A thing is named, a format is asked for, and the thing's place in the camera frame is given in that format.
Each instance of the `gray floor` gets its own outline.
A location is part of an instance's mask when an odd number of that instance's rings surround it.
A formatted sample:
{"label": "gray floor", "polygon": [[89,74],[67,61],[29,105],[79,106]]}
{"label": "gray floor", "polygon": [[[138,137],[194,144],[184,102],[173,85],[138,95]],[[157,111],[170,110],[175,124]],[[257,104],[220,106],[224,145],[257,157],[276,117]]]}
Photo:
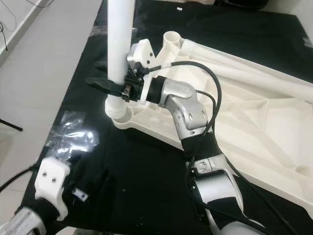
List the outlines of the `gray floor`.
{"label": "gray floor", "polygon": [[[0,68],[0,117],[24,128],[0,142],[0,185],[38,158],[100,3],[56,0],[42,10]],[[21,177],[0,194],[0,224],[13,216],[29,177]]]}

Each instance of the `white plastic frame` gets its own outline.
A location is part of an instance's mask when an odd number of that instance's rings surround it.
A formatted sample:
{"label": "white plastic frame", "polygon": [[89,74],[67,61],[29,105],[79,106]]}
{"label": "white plastic frame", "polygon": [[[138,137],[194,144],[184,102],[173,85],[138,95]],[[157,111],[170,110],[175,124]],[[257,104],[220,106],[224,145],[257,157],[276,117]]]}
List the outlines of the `white plastic frame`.
{"label": "white plastic frame", "polygon": [[[303,206],[313,218],[313,84],[198,45],[176,32],[164,34],[163,48],[149,67],[182,60],[207,65],[220,80],[223,99],[216,137],[223,153],[252,183]],[[150,74],[158,75],[217,97],[212,79],[196,67]],[[211,101],[203,95],[198,99],[211,114]],[[136,128],[182,149],[167,110],[149,102],[130,102],[128,109],[129,119],[114,120],[116,127]]]}

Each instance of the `table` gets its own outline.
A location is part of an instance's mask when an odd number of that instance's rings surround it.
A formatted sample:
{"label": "table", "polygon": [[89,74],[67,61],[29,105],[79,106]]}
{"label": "table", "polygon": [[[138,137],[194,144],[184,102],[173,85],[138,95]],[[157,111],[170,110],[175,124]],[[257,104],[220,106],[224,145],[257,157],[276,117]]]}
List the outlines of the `table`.
{"label": "table", "polygon": [[[106,60],[106,15],[104,1],[94,23],[101,33],[89,37],[54,122],[60,123],[65,110],[80,111],[86,114],[84,127],[98,131],[100,144],[92,153],[83,154],[87,172],[78,184],[78,188],[94,193],[85,203],[77,200],[69,205],[68,217],[49,227],[48,234],[64,226],[119,234],[209,234],[208,227],[194,216],[184,186],[183,152],[135,129],[114,127],[104,114],[106,96],[85,84],[89,76],[106,76],[94,67],[96,61]],[[148,38],[155,54],[162,47],[163,33],[173,30],[183,38],[313,82],[313,50],[304,46],[307,36],[295,16],[199,3],[137,1],[134,27],[133,43]],[[46,152],[44,147],[40,159]],[[108,174],[101,186],[103,172]],[[36,175],[34,171],[22,206],[34,198]],[[276,234],[287,234],[263,202],[237,180],[245,213]],[[313,221],[303,208],[262,191],[299,234],[313,229]]]}

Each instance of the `robotic arm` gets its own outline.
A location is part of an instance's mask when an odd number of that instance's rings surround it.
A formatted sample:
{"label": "robotic arm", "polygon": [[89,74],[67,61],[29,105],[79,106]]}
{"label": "robotic arm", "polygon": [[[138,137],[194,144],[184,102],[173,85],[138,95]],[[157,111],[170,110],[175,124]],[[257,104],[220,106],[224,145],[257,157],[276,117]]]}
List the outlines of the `robotic arm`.
{"label": "robotic arm", "polygon": [[[150,68],[154,56],[149,40],[131,45],[134,0],[108,0],[108,78],[88,78],[87,83],[108,94],[106,114],[113,119],[127,118],[126,102],[146,101],[166,108],[186,153],[186,186],[197,210],[207,216],[211,230],[219,235],[269,234],[259,223],[243,213],[243,199],[225,155],[214,136],[214,120],[221,104],[221,88],[214,73],[195,62],[173,62]],[[155,70],[171,66],[192,65],[209,73],[218,88],[213,102],[212,119],[197,99],[190,84],[158,76]],[[62,200],[64,182],[70,168],[54,157],[42,161],[35,182],[36,208],[23,208],[8,222],[0,234],[44,235],[45,224],[67,216]]]}

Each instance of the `wire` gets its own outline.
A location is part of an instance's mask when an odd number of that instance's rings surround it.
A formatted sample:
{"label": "wire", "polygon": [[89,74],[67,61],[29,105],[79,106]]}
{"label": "wire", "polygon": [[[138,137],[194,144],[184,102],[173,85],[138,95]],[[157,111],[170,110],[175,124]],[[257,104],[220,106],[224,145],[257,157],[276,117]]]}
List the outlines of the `wire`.
{"label": "wire", "polygon": [[30,4],[34,5],[35,7],[37,8],[46,8],[46,7],[49,7],[51,5],[51,3],[54,2],[54,0],[51,0],[50,2],[48,2],[46,5],[44,6],[40,6],[40,5],[36,5],[35,3],[33,3],[32,1],[30,0],[26,0],[26,2],[29,2]]}
{"label": "wire", "polygon": [[4,45],[5,45],[5,50],[8,51],[8,46],[6,44],[6,38],[5,38],[5,34],[4,34],[4,27],[3,27],[3,24],[2,22],[0,22],[0,33],[3,34],[3,38],[4,38]]}
{"label": "wire", "polygon": [[9,179],[7,182],[5,182],[1,187],[0,187],[0,193],[6,188],[8,187],[13,181],[15,181],[17,178],[21,177],[22,175],[26,174],[29,171],[34,170],[37,167],[36,164],[30,166],[29,168],[21,171],[20,173],[16,174],[15,176],[13,176],[11,179]]}
{"label": "wire", "polygon": [[[221,89],[221,85],[220,85],[220,82],[217,78],[217,76],[215,75],[215,73],[210,70],[207,66],[203,65],[203,64],[200,64],[200,63],[197,63],[197,62],[193,62],[193,61],[179,61],[179,62],[173,62],[171,63],[171,66],[179,66],[179,65],[192,65],[192,66],[196,66],[196,67],[199,67],[200,69],[206,71],[209,75],[211,75],[212,79],[214,80],[215,82],[215,85],[216,85],[216,88],[217,88],[217,93],[218,93],[218,99],[217,99],[217,103],[216,103],[216,106],[215,108],[213,109],[214,112],[212,114],[212,118],[211,120],[207,123],[206,125],[206,128],[205,130],[203,131],[202,133],[202,138],[201,140],[198,142],[198,144],[196,145],[196,147],[194,148],[194,151],[193,151],[193,154],[191,155],[192,158],[188,164],[188,167],[187,167],[187,170],[186,170],[186,174],[185,174],[185,186],[187,188],[187,191],[188,191],[188,194],[189,196],[191,197],[191,199],[193,199],[193,201],[195,201],[198,205],[201,205],[203,206],[205,209],[209,210],[209,211],[212,211],[212,212],[215,212],[219,215],[222,215],[222,216],[225,216],[225,217],[228,217],[228,218],[231,218],[231,219],[234,219],[236,221],[239,221],[239,222],[242,222],[243,224],[246,224],[252,228],[255,228],[261,232],[263,232],[264,234],[267,234],[267,235],[273,235],[272,232],[270,232],[268,229],[264,228],[263,226],[257,224],[257,223],[254,223],[248,219],[244,219],[244,218],[241,218],[241,217],[237,217],[235,215],[232,215],[232,214],[228,214],[228,213],[225,213],[225,212],[222,212],[222,211],[219,211],[215,208],[212,208],[210,207],[208,204],[204,203],[201,199],[197,198],[191,191],[191,189],[189,188],[189,185],[188,185],[188,180],[189,180],[189,175],[190,175],[190,172],[191,172],[191,167],[193,165],[193,162],[195,161],[195,155],[196,155],[196,152],[198,151],[199,147],[202,145],[202,142],[204,141],[204,137],[205,135],[208,133],[209,129],[212,127],[212,125],[214,124],[215,122],[215,119],[216,119],[216,116],[220,110],[220,106],[221,106],[221,102],[222,102],[222,89]],[[150,68],[149,69],[149,72],[152,72],[152,71],[157,71],[157,70],[160,70],[160,69],[163,69],[161,66],[157,66],[157,67],[153,67],[153,68]],[[208,96],[213,104],[215,103],[215,99],[208,93],[205,93],[205,92],[201,92],[201,91],[197,91],[198,93],[201,93],[201,94],[204,94],[206,96]]]}
{"label": "wire", "polygon": [[[213,116],[213,114],[216,112],[216,101],[215,101],[214,97],[212,95],[210,95],[209,93],[206,93],[206,92],[203,92],[203,91],[196,90],[196,92],[200,93],[200,94],[203,94],[203,95],[205,95],[205,96],[207,96],[207,97],[209,97],[211,99],[212,104],[213,104],[213,108],[212,108],[212,116]],[[215,122],[212,123],[212,129],[214,131],[214,129],[215,129]]]}
{"label": "wire", "polygon": [[14,13],[10,10],[10,8],[5,4],[5,2],[3,0],[0,0],[0,2],[2,2],[2,4],[5,6],[5,8],[10,12],[10,14],[14,17],[14,21],[15,21],[15,26],[14,29],[8,29],[8,27],[6,26],[5,23],[2,22],[2,24],[4,25],[4,27],[6,28],[6,30],[8,30],[9,32],[14,32],[16,27],[17,27],[17,22],[16,22],[16,16],[14,15]]}
{"label": "wire", "polygon": [[[222,102],[222,89],[221,89],[221,85],[220,85],[220,82],[217,78],[217,76],[215,75],[215,73],[209,69],[207,66],[201,64],[201,63],[198,63],[198,62],[194,62],[194,61],[177,61],[177,62],[172,62],[171,63],[171,66],[179,66],[179,65],[192,65],[192,66],[196,66],[204,71],[206,71],[213,79],[215,85],[216,85],[216,88],[217,88],[217,104],[216,104],[216,111],[215,113],[213,113],[213,116],[211,118],[211,120],[208,122],[207,126],[206,126],[206,129],[204,131],[208,131],[211,126],[213,125],[214,121],[215,121],[215,118],[220,110],[220,107],[221,107],[221,102]],[[156,71],[156,70],[161,70],[162,67],[161,66],[156,66],[156,67],[153,67],[153,68],[150,68],[149,69],[149,72],[153,72],[153,71]]]}
{"label": "wire", "polygon": [[296,235],[297,232],[296,230],[291,226],[291,224],[281,215],[281,213],[276,209],[276,207],[258,190],[258,188],[250,183],[237,169],[236,167],[230,162],[228,158],[226,158],[226,161],[230,168],[240,177],[245,181],[250,188],[259,196],[263,199],[263,201],[266,203],[266,205],[270,208],[270,210],[273,212],[274,215],[285,225],[285,227],[288,229],[288,231]]}

